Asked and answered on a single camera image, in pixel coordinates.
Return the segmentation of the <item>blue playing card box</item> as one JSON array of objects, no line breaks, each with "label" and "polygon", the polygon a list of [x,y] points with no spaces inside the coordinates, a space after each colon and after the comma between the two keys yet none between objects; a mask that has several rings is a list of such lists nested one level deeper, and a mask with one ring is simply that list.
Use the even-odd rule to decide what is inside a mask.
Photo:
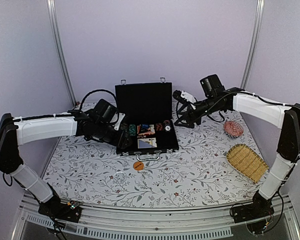
[{"label": "blue playing card box", "polygon": [[150,138],[138,138],[137,145],[139,149],[149,149],[157,147],[157,140],[155,137]]}]

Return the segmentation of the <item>black poker case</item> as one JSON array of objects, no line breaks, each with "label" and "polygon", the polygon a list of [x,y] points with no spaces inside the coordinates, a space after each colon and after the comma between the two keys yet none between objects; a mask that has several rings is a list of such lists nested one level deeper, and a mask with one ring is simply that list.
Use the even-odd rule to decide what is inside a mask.
[{"label": "black poker case", "polygon": [[138,138],[130,136],[132,145],[126,149],[116,148],[116,154],[120,156],[140,156],[163,153],[173,153],[179,150],[179,143],[172,116],[172,90],[171,82],[132,83],[115,86],[117,107],[125,114],[124,123],[128,126],[154,125],[170,120],[170,131],[156,131],[147,138],[156,138],[156,148],[138,148]]}]

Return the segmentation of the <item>orange dealer button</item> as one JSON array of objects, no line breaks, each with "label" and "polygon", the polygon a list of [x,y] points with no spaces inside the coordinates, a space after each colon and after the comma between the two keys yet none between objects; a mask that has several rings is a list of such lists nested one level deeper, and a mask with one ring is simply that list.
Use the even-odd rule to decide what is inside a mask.
[{"label": "orange dealer button", "polygon": [[144,163],[142,161],[136,161],[134,164],[133,164],[133,168],[136,170],[136,171],[141,171],[144,169]]}]

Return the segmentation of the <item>red dice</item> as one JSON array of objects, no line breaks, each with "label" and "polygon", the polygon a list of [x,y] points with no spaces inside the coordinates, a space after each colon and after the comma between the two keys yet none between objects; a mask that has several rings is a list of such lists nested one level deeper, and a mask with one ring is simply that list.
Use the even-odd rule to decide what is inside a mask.
[{"label": "red dice", "polygon": [[138,135],[137,138],[138,139],[145,139],[145,138],[148,138],[148,136],[147,135]]}]

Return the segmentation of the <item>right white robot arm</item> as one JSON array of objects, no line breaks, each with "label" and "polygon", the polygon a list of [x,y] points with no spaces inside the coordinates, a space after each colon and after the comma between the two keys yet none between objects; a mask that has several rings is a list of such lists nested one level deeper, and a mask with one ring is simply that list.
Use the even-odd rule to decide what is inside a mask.
[{"label": "right white robot arm", "polygon": [[199,125],[202,117],[215,112],[238,112],[255,118],[273,128],[275,137],[266,134],[266,143],[271,140],[275,150],[270,170],[260,188],[253,196],[248,213],[259,218],[268,210],[268,205],[300,160],[300,104],[289,104],[264,98],[256,93],[239,87],[226,89],[216,74],[206,76],[199,81],[205,94],[204,100],[184,91],[175,90],[172,97],[182,104],[177,109],[177,126],[193,128]]}]

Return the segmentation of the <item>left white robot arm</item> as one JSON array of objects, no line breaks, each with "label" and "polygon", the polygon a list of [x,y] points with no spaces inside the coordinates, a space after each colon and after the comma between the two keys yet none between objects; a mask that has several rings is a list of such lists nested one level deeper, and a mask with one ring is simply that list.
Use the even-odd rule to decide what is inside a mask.
[{"label": "left white robot arm", "polygon": [[120,128],[125,118],[117,103],[105,99],[88,110],[81,103],[62,113],[28,117],[5,113],[0,118],[0,171],[30,192],[53,217],[60,217],[64,205],[38,174],[44,167],[40,157],[47,157],[44,151],[60,137],[82,137],[88,142],[127,148],[131,137]]}]

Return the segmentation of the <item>green chip stack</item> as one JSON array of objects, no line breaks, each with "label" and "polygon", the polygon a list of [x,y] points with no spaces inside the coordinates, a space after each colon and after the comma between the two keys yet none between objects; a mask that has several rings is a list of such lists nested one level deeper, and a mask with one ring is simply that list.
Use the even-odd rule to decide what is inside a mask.
[{"label": "green chip stack", "polygon": [[137,126],[135,124],[130,124],[128,126],[129,135],[135,137],[137,135]]}]

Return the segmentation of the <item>card deck in case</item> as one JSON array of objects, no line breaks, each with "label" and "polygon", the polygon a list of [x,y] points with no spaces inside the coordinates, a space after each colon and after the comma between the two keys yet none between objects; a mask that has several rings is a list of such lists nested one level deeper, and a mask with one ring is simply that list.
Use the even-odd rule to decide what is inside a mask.
[{"label": "card deck in case", "polygon": [[137,126],[137,136],[150,136],[155,133],[154,124],[140,124]]}]

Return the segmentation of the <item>red patterned bowl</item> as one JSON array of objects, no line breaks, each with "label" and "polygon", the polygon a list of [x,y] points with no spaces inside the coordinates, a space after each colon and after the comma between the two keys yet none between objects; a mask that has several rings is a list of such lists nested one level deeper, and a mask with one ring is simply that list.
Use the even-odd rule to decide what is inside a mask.
[{"label": "red patterned bowl", "polygon": [[244,133],[243,126],[236,121],[226,121],[223,125],[223,130],[228,137],[233,139],[242,136]]}]

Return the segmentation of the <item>woven bamboo tray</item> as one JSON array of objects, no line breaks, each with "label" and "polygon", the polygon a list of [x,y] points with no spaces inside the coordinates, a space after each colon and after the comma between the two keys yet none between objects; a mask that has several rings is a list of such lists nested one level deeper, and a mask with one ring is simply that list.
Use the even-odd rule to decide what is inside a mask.
[{"label": "woven bamboo tray", "polygon": [[258,183],[269,169],[266,162],[245,144],[236,144],[226,153],[227,162],[239,173]]}]

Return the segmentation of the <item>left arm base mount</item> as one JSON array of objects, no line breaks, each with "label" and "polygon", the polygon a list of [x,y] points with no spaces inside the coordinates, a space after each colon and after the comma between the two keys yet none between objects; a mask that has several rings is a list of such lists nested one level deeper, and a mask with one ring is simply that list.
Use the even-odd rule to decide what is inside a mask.
[{"label": "left arm base mount", "polygon": [[47,202],[40,202],[38,212],[53,219],[78,223],[82,214],[82,208],[73,201],[62,203],[57,197]]}]

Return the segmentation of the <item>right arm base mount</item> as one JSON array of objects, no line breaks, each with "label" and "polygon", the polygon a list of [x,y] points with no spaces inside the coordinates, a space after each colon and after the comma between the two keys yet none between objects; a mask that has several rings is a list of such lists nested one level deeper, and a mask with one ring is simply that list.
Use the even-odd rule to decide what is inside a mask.
[{"label": "right arm base mount", "polygon": [[235,223],[267,217],[274,214],[274,212],[271,200],[257,201],[250,204],[235,203],[229,210],[229,214]]}]

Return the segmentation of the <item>right aluminium frame post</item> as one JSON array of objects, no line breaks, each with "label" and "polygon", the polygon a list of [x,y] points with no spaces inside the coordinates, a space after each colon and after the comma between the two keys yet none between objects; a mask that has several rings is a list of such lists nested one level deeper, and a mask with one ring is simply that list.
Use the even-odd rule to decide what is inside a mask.
[{"label": "right aluminium frame post", "polygon": [[246,89],[248,86],[249,77],[251,74],[251,70],[253,67],[254,57],[257,50],[258,39],[260,36],[260,31],[262,27],[263,13],[265,7],[265,0],[257,0],[256,1],[256,9],[254,15],[254,23],[252,28],[252,36],[250,41],[250,46],[248,50],[248,55],[243,71],[243,76],[241,80],[240,87],[242,89]]}]

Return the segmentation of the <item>aluminium frame post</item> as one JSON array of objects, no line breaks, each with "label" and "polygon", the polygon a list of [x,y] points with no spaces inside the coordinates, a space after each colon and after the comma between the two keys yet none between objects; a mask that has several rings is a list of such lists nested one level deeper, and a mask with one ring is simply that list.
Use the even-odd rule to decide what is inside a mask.
[{"label": "aluminium frame post", "polygon": [[248,86],[249,77],[251,74],[251,70],[253,67],[254,57],[257,50],[258,39],[260,36],[260,31],[262,27],[263,13],[265,7],[265,0],[257,0],[256,1],[256,9],[254,15],[254,23],[252,28],[252,36],[250,41],[250,46],[248,50],[248,55],[243,71],[243,76],[241,80],[240,87],[242,89],[246,89]]},{"label": "aluminium frame post", "polygon": [[47,3],[47,10],[48,10],[48,16],[51,25],[52,35],[56,47],[57,57],[60,64],[63,80],[65,82],[66,91],[71,104],[75,106],[77,100],[76,100],[73,85],[71,83],[71,79],[70,79],[70,75],[66,63],[66,58],[62,46],[62,40],[61,40],[60,29],[59,29],[58,18],[57,18],[57,11],[56,11],[56,1],[47,0],[46,3]]}]

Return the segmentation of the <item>left aluminium frame post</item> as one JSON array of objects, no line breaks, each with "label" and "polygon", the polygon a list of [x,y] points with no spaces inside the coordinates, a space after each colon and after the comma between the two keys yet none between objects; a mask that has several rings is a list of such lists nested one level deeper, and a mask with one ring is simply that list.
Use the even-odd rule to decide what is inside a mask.
[{"label": "left aluminium frame post", "polygon": [[47,0],[46,3],[47,3],[47,10],[48,10],[48,16],[51,25],[52,35],[56,47],[57,57],[60,64],[63,80],[65,82],[66,91],[71,104],[75,106],[77,100],[76,100],[73,85],[71,83],[71,79],[70,79],[70,75],[66,63],[66,58],[62,46],[62,40],[61,40],[60,29],[59,29],[58,18],[57,18],[57,11],[56,11],[56,1]]}]

